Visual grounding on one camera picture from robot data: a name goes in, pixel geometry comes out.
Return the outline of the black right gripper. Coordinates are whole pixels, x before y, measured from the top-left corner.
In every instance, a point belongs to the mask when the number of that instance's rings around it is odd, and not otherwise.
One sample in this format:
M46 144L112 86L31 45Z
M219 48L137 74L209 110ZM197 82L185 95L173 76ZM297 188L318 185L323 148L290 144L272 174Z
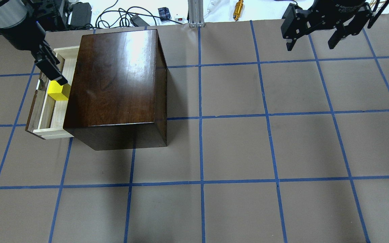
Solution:
M291 51L300 37L335 29L328 40L332 50L351 32L361 32L372 15L369 3L364 0L315 0L307 10L290 3L282 16L281 33L287 42L287 51Z

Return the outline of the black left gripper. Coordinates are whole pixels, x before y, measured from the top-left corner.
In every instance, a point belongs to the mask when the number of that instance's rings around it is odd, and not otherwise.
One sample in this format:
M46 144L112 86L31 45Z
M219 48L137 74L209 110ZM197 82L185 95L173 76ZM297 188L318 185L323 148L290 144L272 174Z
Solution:
M53 54L48 43L45 43L44 29L34 18L26 15L19 23L1 28L0 33L16 49L31 51L35 65L49 80L56 81L61 86L68 83L57 67L60 61Z

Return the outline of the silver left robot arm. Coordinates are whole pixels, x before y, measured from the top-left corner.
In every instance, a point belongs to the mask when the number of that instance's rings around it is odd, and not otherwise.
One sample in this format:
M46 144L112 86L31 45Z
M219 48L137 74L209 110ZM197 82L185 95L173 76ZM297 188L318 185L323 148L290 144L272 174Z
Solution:
M29 3L22 0L0 0L0 34L21 51L30 51L34 64L48 77L65 85L68 80L57 67L60 61L45 40L45 30L37 22Z

